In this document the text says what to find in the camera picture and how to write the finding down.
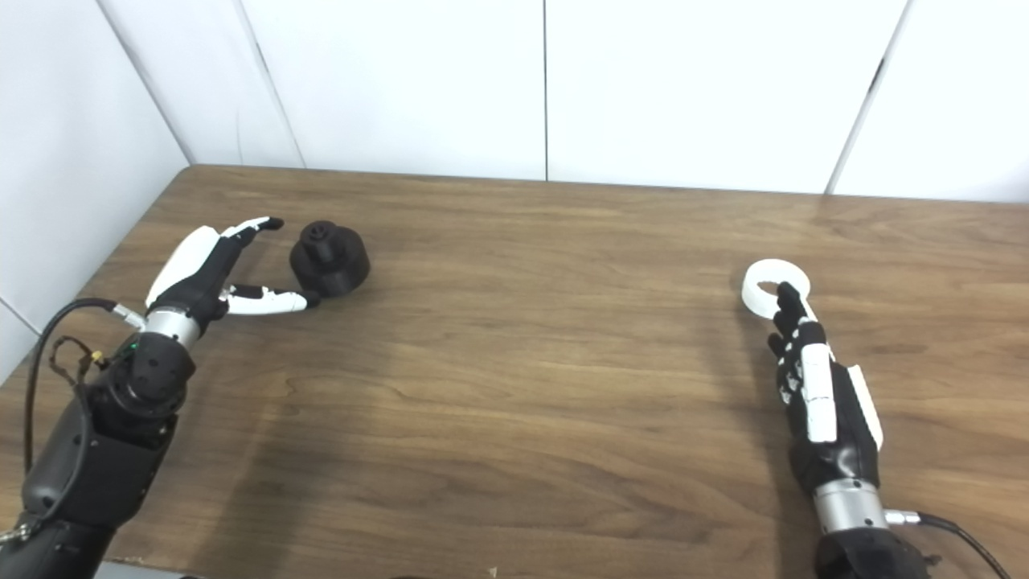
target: wooden table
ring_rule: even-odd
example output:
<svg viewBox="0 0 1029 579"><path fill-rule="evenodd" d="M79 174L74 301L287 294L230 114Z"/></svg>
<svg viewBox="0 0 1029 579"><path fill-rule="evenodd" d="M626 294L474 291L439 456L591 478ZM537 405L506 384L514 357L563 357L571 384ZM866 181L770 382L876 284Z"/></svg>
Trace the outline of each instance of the wooden table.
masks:
<svg viewBox="0 0 1029 579"><path fill-rule="evenodd" d="M194 167L83 294L140 306L178 241L272 214L234 279L295 287L305 223L356 228L354 294L232 319L194 349L178 437L110 555L215 579L810 577L765 349L738 296L812 277L886 431L886 503L1029 569L1029 208ZM111 349L125 327L62 333ZM0 391L0 515L20 510L24 369ZM46 377L40 432L68 399ZM904 530L987 578L962 543Z"/></svg>

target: white ring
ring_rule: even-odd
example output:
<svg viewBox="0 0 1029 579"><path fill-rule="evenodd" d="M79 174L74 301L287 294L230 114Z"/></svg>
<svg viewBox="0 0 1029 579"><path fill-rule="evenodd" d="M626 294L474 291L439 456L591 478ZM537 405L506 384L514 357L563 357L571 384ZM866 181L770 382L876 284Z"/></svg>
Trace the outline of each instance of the white ring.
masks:
<svg viewBox="0 0 1029 579"><path fill-rule="evenodd" d="M761 259L754 261L747 267L747 274L743 276L743 289L741 296L747 310L765 320L772 318L779 312L779 298L775 294L769 294L761 288L760 283L771 282L776 285L788 281L796 292L801 295L801 301L808 311L809 318L814 319L811 309L808 307L808 296L811 295L811 280L804 269L784 259Z"/></svg>

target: wire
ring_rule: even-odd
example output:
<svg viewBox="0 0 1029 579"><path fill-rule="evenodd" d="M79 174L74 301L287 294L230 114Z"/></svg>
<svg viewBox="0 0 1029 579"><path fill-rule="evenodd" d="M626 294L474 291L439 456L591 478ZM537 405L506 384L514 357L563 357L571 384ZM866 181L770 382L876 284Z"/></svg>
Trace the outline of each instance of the wire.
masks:
<svg viewBox="0 0 1029 579"><path fill-rule="evenodd" d="M919 524L943 529L944 531L949 531L964 539L965 543L968 543L972 549L975 549L975 552L986 560L986 563L990 566L990 569L993 569L994 573L996 573L1000 579L1012 579L1012 576L1004 571L1004 568L1000 566L1000 563L992 554L990 554L990 551L986 550L986 547L984 547L982 543L977 541L975 538L972 537L967 531L961 529L958 523L923 512L919 512L918 516L921 519L919 520Z"/></svg>
<svg viewBox="0 0 1029 579"><path fill-rule="evenodd" d="M36 350L32 353L32 361L29 363L29 381L25 390L25 430L22 433L22 444L26 475L28 475L29 471L32 470L32 417L33 408L36 404L36 385L39 382L39 366L42 364L43 351L46 348L46 340L50 337L50 334L54 333L54 330L57 329L58 324L61 324L62 320L77 310L94 307L112 312L115 306L117 306L117 302L112 300L103 300L100 298L81 298L75 300L58 311L58 314L54 315L54 318L46 323L46 327L43 328L43 331L39 334L39 341L36 343Z"/></svg>

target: black knob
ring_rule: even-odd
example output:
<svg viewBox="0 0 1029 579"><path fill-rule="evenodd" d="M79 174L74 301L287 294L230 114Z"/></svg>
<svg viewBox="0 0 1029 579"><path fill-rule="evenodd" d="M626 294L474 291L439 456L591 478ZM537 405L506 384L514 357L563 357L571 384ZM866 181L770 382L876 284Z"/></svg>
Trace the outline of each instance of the black knob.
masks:
<svg viewBox="0 0 1029 579"><path fill-rule="evenodd" d="M371 261L357 231L332 221L314 221L289 253L300 287L323 298L350 294L368 276Z"/></svg>

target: robotic arm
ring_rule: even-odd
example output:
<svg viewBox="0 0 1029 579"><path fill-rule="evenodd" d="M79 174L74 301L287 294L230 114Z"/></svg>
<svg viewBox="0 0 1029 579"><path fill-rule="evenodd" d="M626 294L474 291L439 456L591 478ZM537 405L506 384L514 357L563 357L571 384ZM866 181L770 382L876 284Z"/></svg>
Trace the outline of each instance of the robotic arm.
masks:
<svg viewBox="0 0 1029 579"><path fill-rule="evenodd" d="M822 528L816 575L928 579L925 557L890 531L890 522L906 521L888 520L879 500L883 434L861 369L836 361L825 330L788 282L778 286L778 306L769 347L793 437L790 470Z"/></svg>
<svg viewBox="0 0 1029 579"><path fill-rule="evenodd" d="M283 314L319 304L316 293L225 285L257 232L282 225L282 219L258 217L221 233L210 226L193 230L153 282L145 319L114 302L93 301L140 331L96 381L75 387L75 400L27 473L25 510L0 549L0 578L92 579L161 467L196 370L189 349L208 325L226 314Z"/></svg>

